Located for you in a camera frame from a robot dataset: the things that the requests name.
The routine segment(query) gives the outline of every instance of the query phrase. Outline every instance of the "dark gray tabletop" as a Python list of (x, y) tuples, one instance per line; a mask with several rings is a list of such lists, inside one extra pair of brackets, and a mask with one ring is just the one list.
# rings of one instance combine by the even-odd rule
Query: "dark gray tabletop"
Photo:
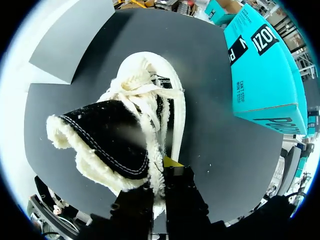
[(73, 149), (54, 148), (47, 139), (46, 119), (97, 101), (121, 62), (141, 51), (166, 58), (185, 89), (186, 121), (179, 159), (191, 165), (211, 221), (229, 221), (253, 209), (272, 179), (283, 137), (233, 116), (223, 30), (175, 12), (117, 11), (88, 47), (71, 85), (30, 86), (24, 141), (33, 170), (75, 208), (109, 216), (116, 197), (77, 171)]

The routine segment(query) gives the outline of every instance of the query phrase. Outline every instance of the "white stitching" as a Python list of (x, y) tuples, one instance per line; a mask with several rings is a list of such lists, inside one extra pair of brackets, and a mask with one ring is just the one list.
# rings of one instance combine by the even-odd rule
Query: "white stitching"
[(73, 121), (70, 117), (62, 115), (60, 118), (67, 120), (69, 123), (73, 124), (76, 129), (78, 129), (80, 132), (84, 134), (84, 137), (95, 147), (95, 150), (100, 152), (102, 155), (104, 155), (107, 159), (109, 159), (111, 162), (113, 162), (115, 165), (117, 165), (120, 169), (124, 170), (125, 172), (128, 172), (133, 175), (138, 175), (145, 170), (147, 166), (147, 154), (144, 157), (144, 162), (142, 166), (138, 170), (132, 170), (127, 168), (126, 166), (123, 166), (121, 163), (117, 162), (112, 156), (107, 154), (96, 142), (95, 140), (86, 132), (84, 131), (75, 121)]

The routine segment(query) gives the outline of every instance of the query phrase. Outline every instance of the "yellow tag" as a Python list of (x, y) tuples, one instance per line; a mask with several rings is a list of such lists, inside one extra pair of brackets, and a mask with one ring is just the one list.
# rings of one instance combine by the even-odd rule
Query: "yellow tag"
[(163, 159), (163, 166), (165, 168), (167, 167), (183, 167), (182, 164), (176, 162), (176, 161), (173, 161), (170, 157), (168, 156), (164, 156), (164, 159)]

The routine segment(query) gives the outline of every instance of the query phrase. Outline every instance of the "turquoise box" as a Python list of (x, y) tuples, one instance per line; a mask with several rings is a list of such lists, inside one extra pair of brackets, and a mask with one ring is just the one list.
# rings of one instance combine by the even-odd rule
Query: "turquoise box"
[(215, 25), (228, 24), (236, 16), (236, 14), (227, 13), (216, 0), (211, 0), (204, 12)]
[(282, 134), (307, 134), (299, 69), (273, 27), (246, 4), (224, 30), (235, 116)]

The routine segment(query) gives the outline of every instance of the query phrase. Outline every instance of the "cable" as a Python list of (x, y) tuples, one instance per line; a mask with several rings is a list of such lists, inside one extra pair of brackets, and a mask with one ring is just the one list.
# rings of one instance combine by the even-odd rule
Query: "cable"
[(287, 199), (289, 199), (289, 198), (291, 198), (292, 196), (295, 196), (295, 195), (300, 195), (300, 196), (303, 196), (303, 197), (305, 197), (306, 196), (306, 194), (304, 193), (304, 192), (293, 192), (293, 193), (291, 193), (291, 194), (289, 194), (289, 195), (287, 195), (287, 196), (285, 196)]
[(75, 231), (76, 231), (77, 233), (79, 233), (79, 229), (78, 229), (72, 222), (70, 222), (69, 220), (65, 219), (65, 218), (62, 217), (62, 216), (57, 216), (57, 217), (58, 217), (59, 219), (65, 221), (65, 222), (67, 222), (68, 224), (70, 224), (70, 225), (75, 229)]
[(55, 231), (47, 231), (47, 232), (42, 233), (42, 236), (47, 236), (47, 235), (51, 235), (51, 234), (60, 235), (59, 233), (57, 233)]

